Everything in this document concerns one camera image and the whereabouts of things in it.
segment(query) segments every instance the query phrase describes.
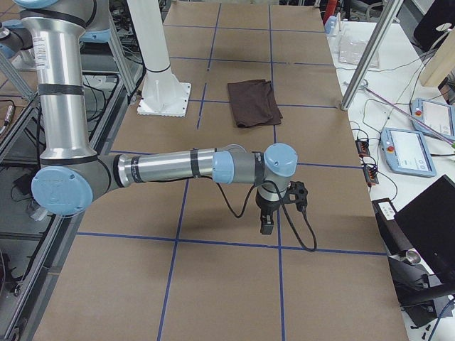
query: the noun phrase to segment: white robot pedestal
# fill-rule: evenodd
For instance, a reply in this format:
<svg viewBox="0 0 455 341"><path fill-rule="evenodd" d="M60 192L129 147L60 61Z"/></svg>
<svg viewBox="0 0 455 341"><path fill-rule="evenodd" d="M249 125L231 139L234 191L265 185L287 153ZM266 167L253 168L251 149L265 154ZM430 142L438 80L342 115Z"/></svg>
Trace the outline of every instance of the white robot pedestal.
<svg viewBox="0 0 455 341"><path fill-rule="evenodd" d="M191 84L172 73L158 1L128 0L128 5L147 70L138 113L185 116Z"/></svg>

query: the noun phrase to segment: wire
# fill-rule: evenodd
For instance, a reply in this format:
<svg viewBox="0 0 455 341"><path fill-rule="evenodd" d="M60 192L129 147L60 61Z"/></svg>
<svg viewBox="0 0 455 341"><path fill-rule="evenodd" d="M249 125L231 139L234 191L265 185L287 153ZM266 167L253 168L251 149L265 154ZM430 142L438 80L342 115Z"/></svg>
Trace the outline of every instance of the wire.
<svg viewBox="0 0 455 341"><path fill-rule="evenodd" d="M441 318L442 318L443 314L446 312L446 310L449 308L449 306L451 304L453 304L454 302L455 302L455 298L452 298L449 302L447 302L446 306L442 309L441 313L438 316L438 319L437 319L436 323L434 324L432 333L428 337L428 341L432 341L434 332L436 332L436 328L438 327L439 321L441 321Z"/></svg>
<svg viewBox="0 0 455 341"><path fill-rule="evenodd" d="M1 249L0 249L0 261L1 261L1 271L2 271L1 282L0 282L0 297L1 297L1 293L3 292L3 286L6 281L6 265L5 265L5 260L3 258L3 252Z"/></svg>
<svg viewBox="0 0 455 341"><path fill-rule="evenodd" d="M226 197L226 194L225 194L225 191L223 190L223 188L221 187L221 185L219 183L215 183L218 188L220 189L220 192L221 194L223 195L223 198L226 202L226 205L227 205L227 208L229 209L229 211L231 211L231 213L234 215L234 217L236 217L237 219L243 217L244 213L245 213L245 210L247 209L247 204L248 204L248 200L251 196L251 193L252 191L256 188L256 186L251 186L251 188L248 190L248 193L247 193L247 196L245 197L245 201L243 202L243 206L242 206L242 210L240 211L239 214L235 213L235 211L233 210L232 206L230 205L229 203L229 200L228 198Z"/></svg>
<svg viewBox="0 0 455 341"><path fill-rule="evenodd" d="M89 89L92 90L92 94L93 94L93 97L95 98L95 112L98 113L98 98L97 98L97 95L95 94L95 91L93 90L94 88L91 87L90 85L87 85L85 83L83 83L85 87L88 87Z"/></svg>
<svg viewBox="0 0 455 341"><path fill-rule="evenodd" d="M205 179L211 179L213 180L210 176L206 176L206 175L202 175L201 178L205 178ZM175 182L175 181L182 181L182 180L190 180L190 179L194 179L192 177L186 177L186 178L178 178L178 179L173 179L173 180L156 180L156 181L152 181L153 183L172 183L172 182ZM260 185L253 185L251 186L251 188L248 190L248 193L245 197L245 200L243 202L243 205L242 205L242 210L240 211L239 214L237 214L233 208L232 208L232 205L229 203L229 200L228 200L228 197L226 196L225 194L225 191L223 190L223 188L221 187L221 185L219 183L215 183L221 194L223 195L223 199L225 200L225 203L227 205L227 208L229 209L229 211L234 215L234 217L236 218L241 218L244 213L245 213L245 210L247 208L247 204L248 204L248 200L250 199L250 196L251 196L251 193L252 191L256 188L256 187L259 187L261 185L264 185L266 183L271 183L277 194L278 194L278 199L279 199L279 203L280 205L282 206L282 209L283 209L283 212L284 214L286 215L286 219L287 219L287 222L289 223L289 225L291 226L292 228L292 232L294 233L294 235L296 236L297 238L297 241L299 242L300 246L302 247L302 249L304 249L305 251L308 251L308 252L315 252L318 248L318 242L317 242L317 238L316 238L316 234L314 233L313 231L313 228L311 227L310 225L310 222L308 221L308 217L306 215L306 207L303 208L303 210L301 211L302 215L303 215L303 218L304 218L304 221L306 223L306 226L308 227L308 230L310 231L311 233L311 236L313 237L313 247L312 248L309 248L305 245L305 243L302 241L301 237L300 237L300 234L297 232L297 229L296 227L294 226L294 222L292 221L292 218L289 216L289 213L287 212L287 209L286 209L286 206L284 204L284 201L283 201L283 197L279 191L279 188L277 186L276 183L274 183L273 181L270 181L270 180L266 180L264 181L262 184Z"/></svg>
<svg viewBox="0 0 455 341"><path fill-rule="evenodd" d="M133 63L136 63L136 64L139 64L139 65L144 66L144 63L143 63L143 62L139 62L138 60L131 59L131 58L129 58L129 57L126 56L126 55L125 55L125 58L126 58L127 60L132 61Z"/></svg>
<svg viewBox="0 0 455 341"><path fill-rule="evenodd" d="M308 251L308 252L315 252L315 251L318 249L318 241L317 241L317 238L316 238L316 234L314 233L313 228L311 227L311 225L310 225L310 223L309 223L309 221L308 221L308 217L306 216L306 207L303 207L303 210L301 211L301 213L302 213L302 215L304 216L304 221L305 221L305 223L306 223L306 226L308 227L308 230L310 231L311 236L313 237L313 247L312 247L312 248L309 248L309 247L307 247L307 246L305 245L305 243L302 241L302 239L301 239L299 233L297 232L297 229L296 229L296 227L294 226L294 223L292 222L292 219L291 219L291 217L289 216L289 213L287 212L286 206L285 206L284 201L283 201L282 194L280 193L277 184L274 183L273 181L270 181L270 180L264 181L264 184L265 184L265 183L271 183L271 184L275 187L275 190L276 190L277 195L278 195L279 203L280 203L281 206L282 206L284 215L286 216L287 222L288 222L289 225L291 226L292 232L293 232L294 235L296 236L297 241L299 241L300 246L301 246L305 251Z"/></svg>
<svg viewBox="0 0 455 341"><path fill-rule="evenodd" d="M392 69L368 70L368 72L395 71L395 70L400 69L401 67L405 67L405 66L411 65L412 63L415 63L415 62L417 62L418 60L421 60L421 61L422 61L422 57L426 57L427 55L432 54L432 53L435 53L435 52L436 52L435 50L427 51L427 52L425 52L425 53L422 53L417 59L414 59L412 62L408 62L408 63L403 64L403 65L399 65L399 66L394 67L394 68L392 68ZM356 69L356 67L355 67L355 68L351 68L351 69L348 69L348 68L346 68L346 67L337 67L336 69L337 69L337 70L354 71L354 70Z"/></svg>
<svg viewBox="0 0 455 341"><path fill-rule="evenodd" d="M420 72L419 72L419 74L418 74L418 76L417 76L417 79L415 80L414 89L412 89L411 98L409 99L409 111L410 111L410 112L412 112L412 98L414 97L414 93L415 93L415 90L416 90L416 88L417 88L417 83L419 83L420 75L422 74L423 70L425 69L425 67L427 66L427 64L429 63L429 61L430 61L432 58L433 58L433 56L430 57L430 58L428 58L428 59L425 61L424 67L422 67L422 68L420 69Z"/></svg>

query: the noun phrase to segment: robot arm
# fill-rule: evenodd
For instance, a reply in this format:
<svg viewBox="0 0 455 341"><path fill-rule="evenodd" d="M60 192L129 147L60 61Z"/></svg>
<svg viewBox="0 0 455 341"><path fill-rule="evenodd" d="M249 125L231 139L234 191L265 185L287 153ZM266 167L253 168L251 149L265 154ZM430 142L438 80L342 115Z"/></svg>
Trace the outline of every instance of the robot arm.
<svg viewBox="0 0 455 341"><path fill-rule="evenodd" d="M33 37L45 127L43 168L32 182L33 196L41 206L59 215L74 215L105 193L132 183L201 176L217 183L257 186L263 234L272 233L272 215L280 204L306 205L303 184L298 189L299 183L289 186L297 154L285 144L271 145L264 153L212 148L131 158L98 156L87 137L79 39L86 27L106 22L107 0L15 2L22 7L22 23Z"/></svg>

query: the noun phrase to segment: brown cloth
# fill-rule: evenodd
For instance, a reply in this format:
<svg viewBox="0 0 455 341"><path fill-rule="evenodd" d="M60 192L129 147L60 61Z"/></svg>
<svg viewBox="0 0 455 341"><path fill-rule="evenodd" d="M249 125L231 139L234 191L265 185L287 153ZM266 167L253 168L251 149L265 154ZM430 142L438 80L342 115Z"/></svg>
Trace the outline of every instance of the brown cloth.
<svg viewBox="0 0 455 341"><path fill-rule="evenodd" d="M283 116L275 101L270 81L228 83L227 90L232 114L239 128L281 124Z"/></svg>

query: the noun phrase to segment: white label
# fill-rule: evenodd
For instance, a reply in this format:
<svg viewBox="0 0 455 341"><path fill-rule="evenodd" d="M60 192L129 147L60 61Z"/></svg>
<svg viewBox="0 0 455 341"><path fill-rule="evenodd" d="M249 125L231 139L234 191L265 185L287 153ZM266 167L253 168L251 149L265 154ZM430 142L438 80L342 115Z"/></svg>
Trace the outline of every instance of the white label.
<svg viewBox="0 0 455 341"><path fill-rule="evenodd" d="M381 209L382 213L384 214L385 219L394 220L395 211L393 210L392 206L390 206L390 203L388 201L380 202L379 208Z"/></svg>
<svg viewBox="0 0 455 341"><path fill-rule="evenodd" d="M33 38L33 50L35 51L36 69L48 69L49 59L46 39L44 37Z"/></svg>

